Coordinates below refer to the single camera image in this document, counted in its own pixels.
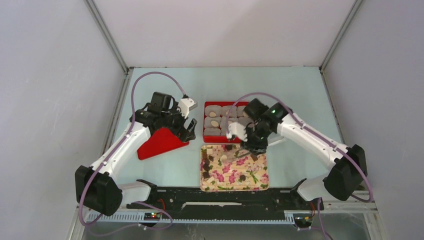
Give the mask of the white oval chocolate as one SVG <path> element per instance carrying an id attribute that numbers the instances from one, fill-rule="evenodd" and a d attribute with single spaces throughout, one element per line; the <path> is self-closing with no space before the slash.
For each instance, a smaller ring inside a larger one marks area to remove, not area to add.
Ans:
<path id="1" fill-rule="evenodd" d="M 209 113 L 209 117 L 211 117 L 211 118 L 214 118 L 214 117 L 216 117 L 217 116 L 217 114 L 215 113 L 215 112 L 213 112 L 213 111 L 211 111 L 210 113 Z"/>
<path id="2" fill-rule="evenodd" d="M 210 124 L 211 124 L 211 126 L 213 126 L 214 128 L 217 128 L 217 127 L 219 127 L 219 125 L 220 125 L 220 123 L 219 123 L 218 121 L 215 121 L 215 120 L 212 120 L 212 121 L 210 122 Z"/>

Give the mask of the silver serving tongs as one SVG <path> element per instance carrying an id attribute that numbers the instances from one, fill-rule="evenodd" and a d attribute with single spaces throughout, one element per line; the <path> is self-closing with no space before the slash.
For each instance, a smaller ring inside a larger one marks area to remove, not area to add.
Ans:
<path id="1" fill-rule="evenodd" d="M 233 150 L 228 150 L 226 153 L 223 153 L 220 157 L 220 160 L 225 164 L 238 161 L 246 156 L 259 156 L 267 152 L 268 147 L 280 144 L 286 140 L 285 137 L 277 136 L 271 139 L 262 139 L 259 141 L 254 140 L 253 142 L 244 142 L 242 141 L 240 147 Z"/>

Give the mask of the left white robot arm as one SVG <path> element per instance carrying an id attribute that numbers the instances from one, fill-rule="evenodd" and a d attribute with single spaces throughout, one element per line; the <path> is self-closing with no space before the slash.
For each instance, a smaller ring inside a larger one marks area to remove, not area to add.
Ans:
<path id="1" fill-rule="evenodd" d="M 187 95 L 176 102 L 169 94 L 154 92 L 151 101 L 131 115 L 119 139 L 89 167 L 81 165 L 75 171 L 77 202 L 104 216 L 138 201 L 145 208 L 156 206 L 158 194 L 152 191 L 155 184 L 137 180 L 118 185 L 116 181 L 130 158 L 155 132 L 167 129 L 182 143 L 194 140 L 197 121 L 192 119 L 188 127 L 184 124 L 196 107 L 197 102 Z"/>

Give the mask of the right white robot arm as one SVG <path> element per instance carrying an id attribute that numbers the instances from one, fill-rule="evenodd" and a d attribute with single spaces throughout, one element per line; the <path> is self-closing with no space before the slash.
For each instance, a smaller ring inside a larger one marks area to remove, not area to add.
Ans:
<path id="1" fill-rule="evenodd" d="M 312 200 L 325 196 L 346 201 L 368 175 L 361 146 L 349 147 L 322 135 L 281 103 L 268 107 L 255 98 L 243 111 L 253 121 L 240 136 L 243 149 L 255 156 L 265 154 L 268 138 L 274 133 L 314 154 L 327 169 L 326 174 L 302 179 L 295 185 L 290 196 L 295 208 L 304 209 Z"/>

